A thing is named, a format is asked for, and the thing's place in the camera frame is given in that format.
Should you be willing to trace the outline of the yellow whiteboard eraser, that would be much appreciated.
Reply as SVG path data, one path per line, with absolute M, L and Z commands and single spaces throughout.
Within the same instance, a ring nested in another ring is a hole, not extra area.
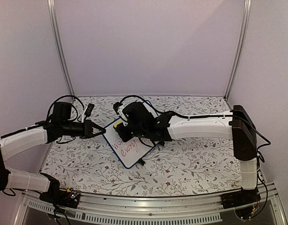
M 122 121 L 116 122 L 116 123 L 114 123 L 113 128 L 114 128 L 114 129 L 117 129 L 117 128 L 118 128 L 119 126 L 121 126 L 122 124 L 123 124 Z

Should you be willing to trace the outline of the blue framed whiteboard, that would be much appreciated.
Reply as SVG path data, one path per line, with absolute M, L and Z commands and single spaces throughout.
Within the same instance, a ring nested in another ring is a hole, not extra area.
M 114 123 L 122 121 L 120 118 L 105 126 L 106 133 L 103 137 L 123 166 L 130 169 L 160 141 L 161 134 L 155 128 L 158 113 L 146 100 L 120 103 L 124 106 L 127 127 L 132 131 L 134 138 L 128 142 L 121 140 L 117 130 L 113 128 Z

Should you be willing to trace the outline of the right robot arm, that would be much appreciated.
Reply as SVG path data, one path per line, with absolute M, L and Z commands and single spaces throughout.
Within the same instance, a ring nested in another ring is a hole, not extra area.
M 133 137 L 146 138 L 152 143 L 170 142 L 183 138 L 212 137 L 233 141 L 234 157 L 239 161 L 242 190 L 236 200 L 247 204 L 254 198 L 257 188 L 258 160 L 260 156 L 257 138 L 261 137 L 270 145 L 270 141 L 260 134 L 249 115 L 241 105 L 235 105 L 231 111 L 203 115 L 181 115 L 174 111 L 161 112 L 153 109 L 147 101 L 132 102 L 123 105 L 117 102 L 114 111 L 122 119 L 114 129 L 119 137 L 127 142 Z

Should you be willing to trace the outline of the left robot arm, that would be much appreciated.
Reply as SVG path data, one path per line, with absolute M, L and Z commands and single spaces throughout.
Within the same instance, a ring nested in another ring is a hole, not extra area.
M 64 102 L 64 98 L 73 98 L 80 102 L 76 96 L 61 96 L 51 104 L 45 120 L 0 136 L 0 192 L 5 189 L 31 190 L 45 194 L 53 203 L 63 200 L 64 194 L 57 179 L 48 174 L 7 168 L 5 162 L 26 150 L 52 143 L 63 136 L 90 139 L 106 132 L 105 128 L 89 119 L 93 104 L 83 106 L 83 113 L 72 118 L 71 111 L 76 107 Z

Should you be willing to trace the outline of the black whiteboard foot clip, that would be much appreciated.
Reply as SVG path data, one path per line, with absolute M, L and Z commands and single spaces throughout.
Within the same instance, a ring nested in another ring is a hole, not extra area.
M 165 142 L 164 141 L 160 141 L 160 142 L 158 142 L 158 145 L 164 146 Z
M 138 163 L 139 163 L 141 166 L 144 166 L 144 165 L 145 165 L 145 162 L 144 162 L 142 159 L 139 159 Z

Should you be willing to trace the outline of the floral tablecloth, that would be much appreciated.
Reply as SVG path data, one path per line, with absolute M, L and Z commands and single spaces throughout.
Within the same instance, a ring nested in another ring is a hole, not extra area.
M 145 165 L 127 169 L 102 135 L 91 139 L 64 137 L 54 143 L 41 171 L 62 188 L 118 196 L 182 196 L 242 187 L 233 142 L 223 138 L 183 138 L 154 147 Z

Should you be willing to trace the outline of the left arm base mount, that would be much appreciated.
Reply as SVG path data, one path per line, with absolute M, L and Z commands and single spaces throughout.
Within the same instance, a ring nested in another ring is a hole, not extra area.
M 39 199 L 57 206 L 76 209 L 80 201 L 80 194 L 79 190 L 73 188 L 62 190 L 59 186 L 54 185 L 49 187 L 47 192 L 41 193 Z

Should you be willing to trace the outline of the aluminium front rail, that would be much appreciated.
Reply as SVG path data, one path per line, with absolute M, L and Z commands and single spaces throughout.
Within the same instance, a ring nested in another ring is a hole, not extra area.
M 259 185 L 261 213 L 250 220 L 236 215 L 248 205 L 225 209 L 221 193 L 179 197 L 122 197 L 82 193 L 76 209 L 54 213 L 37 193 L 22 194 L 16 225 L 288 225 L 275 184 Z

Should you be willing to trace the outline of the left metal frame post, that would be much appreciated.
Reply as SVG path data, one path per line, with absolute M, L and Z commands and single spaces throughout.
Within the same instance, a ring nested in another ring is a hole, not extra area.
M 55 46 L 61 66 L 61 70 L 64 76 L 65 84 L 68 89 L 68 92 L 70 95 L 74 95 L 74 88 L 73 84 L 69 75 L 66 59 L 65 59 L 65 54 L 63 50 L 63 46 L 61 43 L 61 34 L 58 26 L 58 21 L 57 21 L 57 13 L 56 13 L 56 7 L 55 7 L 55 1 L 54 0 L 47 0 L 47 6 L 48 6 L 48 12 L 50 16 L 50 21 L 51 21 L 51 27 L 53 31 L 53 38 L 55 41 Z

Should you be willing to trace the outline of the metal frame post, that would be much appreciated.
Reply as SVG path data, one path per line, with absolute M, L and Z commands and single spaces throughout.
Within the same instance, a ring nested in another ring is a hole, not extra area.
M 249 20 L 250 20 L 250 10 L 251 10 L 251 0 L 245 0 L 244 7 L 243 7 L 243 17 L 242 17 L 242 22 L 241 22 L 241 27 L 240 27 L 240 35 L 238 39 L 238 44 L 237 44 L 237 48 L 235 52 L 233 65 L 231 68 L 229 81 L 228 81 L 227 88 L 226 88 L 225 95 L 224 95 L 224 98 L 226 101 L 230 99 L 233 85 L 235 83 L 237 71 L 239 68 L 239 64 L 241 61 L 241 56 L 242 56 L 245 38 L 247 35 L 247 29 L 248 29 Z
M 57 21 L 57 13 L 56 13 L 56 7 L 55 7 L 55 1 L 54 0 L 47 0 L 47 6 L 48 6 L 48 12 L 50 16 L 50 21 L 51 21 L 51 27 L 53 31 L 53 38 L 55 41 L 55 46 L 61 66 L 61 70 L 64 76 L 65 84 L 68 89 L 68 92 L 70 95 L 74 95 L 74 88 L 73 84 L 69 75 L 66 59 L 65 59 L 65 54 L 63 50 L 63 46 L 61 43 L 61 34 L 58 26 L 58 21 Z

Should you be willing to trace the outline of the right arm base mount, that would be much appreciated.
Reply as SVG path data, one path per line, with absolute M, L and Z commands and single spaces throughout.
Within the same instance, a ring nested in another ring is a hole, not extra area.
M 246 204 L 256 203 L 261 197 L 258 188 L 246 190 L 241 188 L 239 191 L 225 193 L 220 196 L 221 204 L 224 209 L 243 206 Z

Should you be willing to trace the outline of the right metal frame post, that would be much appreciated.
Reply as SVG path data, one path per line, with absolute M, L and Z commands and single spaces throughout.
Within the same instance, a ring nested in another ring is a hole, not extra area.
M 224 95 L 224 98 L 226 101 L 230 99 L 233 85 L 235 83 L 237 71 L 239 68 L 239 64 L 241 61 L 241 56 L 242 56 L 245 38 L 247 35 L 247 29 L 248 29 L 249 20 L 250 20 L 250 10 L 251 10 L 251 0 L 245 0 L 244 7 L 243 7 L 243 17 L 242 17 L 242 22 L 241 22 L 241 27 L 240 27 L 240 35 L 238 39 L 238 44 L 237 44 L 237 48 L 235 52 L 233 65 L 231 68 L 229 81 L 228 81 L 227 88 L 226 88 L 225 95 Z

